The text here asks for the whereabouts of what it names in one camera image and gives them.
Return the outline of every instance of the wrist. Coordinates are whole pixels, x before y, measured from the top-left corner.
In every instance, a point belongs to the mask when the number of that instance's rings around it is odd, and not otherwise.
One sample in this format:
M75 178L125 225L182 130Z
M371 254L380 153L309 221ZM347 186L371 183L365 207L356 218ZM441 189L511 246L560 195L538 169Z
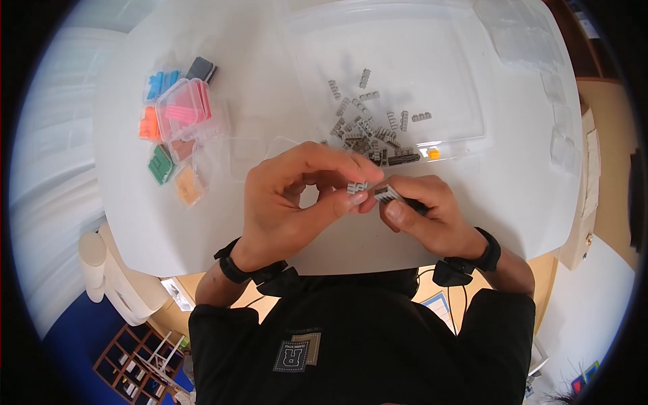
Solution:
M467 238L467 243L459 257L467 260L477 260L484 254L488 245L488 240L477 229L471 228L470 236Z
M234 265L244 273L255 272L264 266L255 260L255 254L246 244L243 238L239 239L229 254Z

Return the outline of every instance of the wooden shelf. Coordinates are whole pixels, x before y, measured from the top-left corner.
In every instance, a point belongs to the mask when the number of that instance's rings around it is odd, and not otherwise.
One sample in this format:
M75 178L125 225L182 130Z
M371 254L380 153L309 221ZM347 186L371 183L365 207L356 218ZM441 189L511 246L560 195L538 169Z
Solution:
M169 388L166 384L164 384L164 383L161 381L161 379L160 379L158 376L156 376L156 375L155 375L151 370L149 370L148 368L146 368L146 367L142 364L142 360L140 360L140 359L136 356L136 354L137 354L137 353L138 353L142 348L143 348L147 353L152 354L152 353L153 353L153 350L151 350L150 348L148 348L148 347L145 345L145 342L147 341L147 339L151 338L152 336L153 336L153 339L157 339L157 340L159 340L159 341L162 341L163 337L160 336L160 334L157 333L157 331L155 331L155 330L154 330L154 329L153 329L149 324L146 323L146 324L144 324L144 325L145 325L145 327L148 328L148 332L146 332L146 334L145 334L145 335L143 336L143 338L141 338L141 339L138 338L137 335L136 335L136 334L131 330L130 326L128 326L127 324L124 325L124 327L123 327L123 328L122 328L122 329L117 333L117 335L115 335L115 337L112 339L112 341L110 342L110 344L106 347L106 349L105 349L104 352L101 354L101 356L99 356L99 358L98 358L97 361L95 362L95 365L93 366L93 370L94 370L94 372L97 373L97 375L98 375L99 377L101 377L101 379L102 379L102 380L103 380L107 385L111 386L111 388L112 388L113 390L115 390L115 392L117 392L119 395L121 395L122 398L124 398L124 399L125 399L128 403L130 403L131 405L135 405L135 403L137 402L138 398L139 398L140 396L142 396L142 395L144 395L144 396L146 396L146 397L148 397L148 398L151 398L151 399L157 401L157 404L159 405L159 404L164 400L164 398L165 398L166 394L169 392L169 389L170 389L170 388ZM117 341L121 336L128 336L128 338L133 338L133 339L135 340L135 342L136 342L137 345L135 346L135 349L134 349L133 351L127 351L127 350L126 350L126 349L125 349L125 348L124 348L124 347L123 347L123 346L122 346L122 345ZM132 343L132 342L130 342L130 341L128 341L128 340L126 340L126 341L122 341L122 342L123 342L124 344L125 344L125 343ZM127 354L127 355L128 355L128 358L126 359L126 361L124 362L123 365L118 366L114 361L112 361L112 360L110 360L110 359L108 358L108 352L111 351L111 349L113 349L114 347L116 347L118 350L120 350L120 351L123 352L124 354ZM112 368L114 368L114 370L117 370L117 372L113 374L115 380L114 380L112 383L109 382L109 381L106 379L106 377L104 377L104 375L102 375L102 374L100 373L100 371L99 371L99 369L100 369L100 365L102 364L102 362L103 362L104 360L106 361L106 363L107 363L109 366L111 366ZM142 377L142 379L141 379L140 381L137 381L134 377L131 377L131 376L127 375L127 373L131 373L131 371L126 371L126 368L128 367L128 365L129 365L131 362L135 362L135 365L136 365L140 370L143 370L143 371L145 372L145 373L144 373L144 376ZM174 378L174 377L177 375L179 369L182 367L182 363L183 363L183 360L180 361L180 363L179 363L179 365L178 365L178 368L176 368L176 369L167 366L167 367L165 368L165 373L166 373L170 378ZM102 368L104 373L106 373L106 367L107 367L107 366L104 365L103 368ZM157 382L157 386L155 387L155 390L158 389L158 388L157 388L158 386L163 386L163 387L165 387L164 390L162 391L161 396L160 396L159 398L156 398L156 396L155 396L154 394L150 394L150 393L148 393L148 392L145 391L145 386L146 386L147 383L150 384L150 381L155 381L155 382ZM135 385L135 386L137 387L137 393L135 394L135 397L134 397L134 398L131 398L131 397L129 396L129 394L127 394L127 393L123 390L123 388L122 388L122 387L123 387L123 384L133 384L133 385Z

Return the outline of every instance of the fingernail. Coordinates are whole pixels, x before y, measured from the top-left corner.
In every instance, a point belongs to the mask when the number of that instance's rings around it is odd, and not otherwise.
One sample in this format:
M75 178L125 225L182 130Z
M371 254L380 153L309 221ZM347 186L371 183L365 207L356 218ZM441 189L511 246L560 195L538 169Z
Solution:
M351 196L351 203L355 206L367 199L367 194L356 193Z
M400 213L403 211L403 207L400 206L400 201L394 200L393 203L389 203L387 208L385 208L385 213L388 217L397 219L400 217Z

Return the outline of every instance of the letter r patch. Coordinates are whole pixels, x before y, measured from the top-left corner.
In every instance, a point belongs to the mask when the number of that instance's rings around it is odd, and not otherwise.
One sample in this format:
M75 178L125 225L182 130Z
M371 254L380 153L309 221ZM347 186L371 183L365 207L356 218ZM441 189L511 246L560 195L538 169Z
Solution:
M303 373L306 369L306 357L310 341L282 340L277 353L277 360L272 371L283 373Z

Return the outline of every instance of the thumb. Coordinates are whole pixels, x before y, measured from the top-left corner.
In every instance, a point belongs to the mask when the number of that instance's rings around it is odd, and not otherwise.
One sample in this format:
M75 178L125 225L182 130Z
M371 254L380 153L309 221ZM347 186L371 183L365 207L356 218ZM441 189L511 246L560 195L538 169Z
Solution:
M385 215L401 231L418 240L424 240L434 232L434 224L400 200L392 200L385 207Z
M369 193L366 191L349 194L346 189L336 190L299 212L300 221L308 223L304 228L312 230L315 233L312 236L315 237L368 197Z

